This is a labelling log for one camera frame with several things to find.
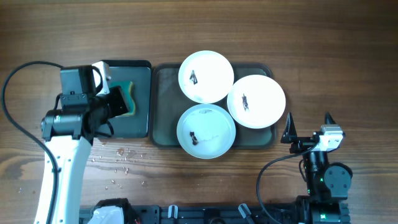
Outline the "green yellow sponge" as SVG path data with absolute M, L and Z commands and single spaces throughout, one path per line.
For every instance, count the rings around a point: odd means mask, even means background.
M 120 81 L 120 82 L 112 82 L 109 85 L 109 88 L 120 86 L 121 90 L 124 93 L 126 103 L 128 105 L 128 112 L 124 113 L 123 116 L 133 116 L 136 113 L 136 104 L 133 99 L 133 88 L 134 84 L 132 81 Z

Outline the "white plate top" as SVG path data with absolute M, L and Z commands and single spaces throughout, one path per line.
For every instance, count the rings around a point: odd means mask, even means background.
M 196 103 L 216 103 L 232 89 L 231 63 L 218 52 L 202 50 L 189 55 L 178 71 L 178 84 L 184 95 Z

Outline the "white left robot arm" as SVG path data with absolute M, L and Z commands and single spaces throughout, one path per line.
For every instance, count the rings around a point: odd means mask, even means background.
M 61 107 L 47 112 L 42 137 L 50 151 L 35 223 L 77 223 L 85 166 L 98 128 L 129 111 L 120 86 L 108 86 L 109 65 L 66 67 L 60 71 Z

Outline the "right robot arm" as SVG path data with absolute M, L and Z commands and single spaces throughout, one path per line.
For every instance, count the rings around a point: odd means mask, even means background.
M 345 133 L 330 113 L 325 124 L 311 137 L 299 137 L 291 113 L 281 143 L 290 144 L 291 154 L 302 156 L 301 173 L 307 185 L 307 196 L 298 196 L 295 202 L 297 223 L 350 223 L 345 200 L 351 187 L 353 171 L 340 162 L 331 163 L 328 154 L 340 147 Z

